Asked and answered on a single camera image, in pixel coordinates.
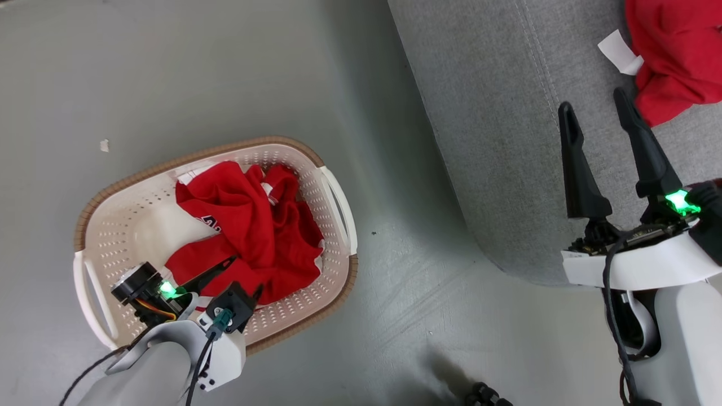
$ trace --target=white laundry basket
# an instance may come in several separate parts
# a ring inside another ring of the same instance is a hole
[[[310,148],[284,137],[264,137],[197,152],[158,165],[102,190],[85,207],[75,231],[73,273],[85,319],[111,349],[145,328],[110,287],[128,269],[148,261],[160,269],[186,243],[212,230],[176,203],[180,175],[233,160],[295,170],[300,192],[326,240],[321,276],[311,286],[257,310],[245,328],[247,353],[269,347],[335,311],[351,292],[358,266],[356,228],[338,181]]]

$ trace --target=red cloth on sofa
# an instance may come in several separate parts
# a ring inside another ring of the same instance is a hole
[[[722,1],[627,0],[626,14],[644,58],[636,103],[647,124],[722,101]]]

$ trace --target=red clothing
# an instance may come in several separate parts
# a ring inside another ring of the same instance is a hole
[[[627,25],[644,58],[636,104],[647,124],[722,101],[722,1],[627,0]]]
[[[177,183],[178,205],[220,234],[184,246],[165,266],[182,285],[237,255],[201,294],[216,296],[237,280],[249,295],[263,285],[259,304],[309,286],[320,274],[315,260],[323,251],[319,247],[323,236],[308,205],[296,202],[297,192],[298,180],[281,165],[265,175],[254,165],[244,174],[237,163],[224,162],[188,185]]]

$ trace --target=basket handle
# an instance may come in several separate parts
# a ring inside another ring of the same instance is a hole
[[[354,216],[351,214],[349,201],[346,199],[346,195],[344,194],[344,190],[341,189],[339,181],[336,180],[336,176],[334,176],[326,166],[322,166],[319,169],[328,181],[331,193],[334,195],[334,199],[339,205],[339,208],[341,208],[340,215],[343,221],[339,221],[339,224],[346,225],[346,235],[348,237],[349,250],[351,251],[349,255],[355,255],[356,249],[358,248],[358,239],[356,236],[356,223],[354,223]]]
[[[86,276],[90,278],[94,292],[91,293],[87,284]],[[110,306],[105,300],[105,296],[100,287],[100,281],[97,279],[95,269],[92,266],[92,262],[86,261],[83,258],[83,251],[75,253],[73,259],[73,280],[75,281],[75,293],[78,296],[80,302],[80,309],[83,311],[83,316],[88,322],[90,329],[95,336],[102,342],[106,347],[111,350],[118,348],[113,337],[118,336],[118,327],[113,321],[113,316],[110,313]],[[105,320],[105,325],[108,326],[109,332],[103,327],[103,323],[100,321],[99,316],[101,313],[98,311],[95,301],[92,297],[95,296],[97,304],[102,309],[102,318]]]

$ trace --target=gray fabric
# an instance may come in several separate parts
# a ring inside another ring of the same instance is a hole
[[[560,250],[581,236],[567,220],[557,107],[575,108],[611,221],[645,208],[629,139],[612,100],[633,89],[596,44],[626,35],[621,1],[390,0],[461,208],[482,250],[505,272],[562,285]],[[722,176],[722,106],[696,106],[655,128],[685,183]]]

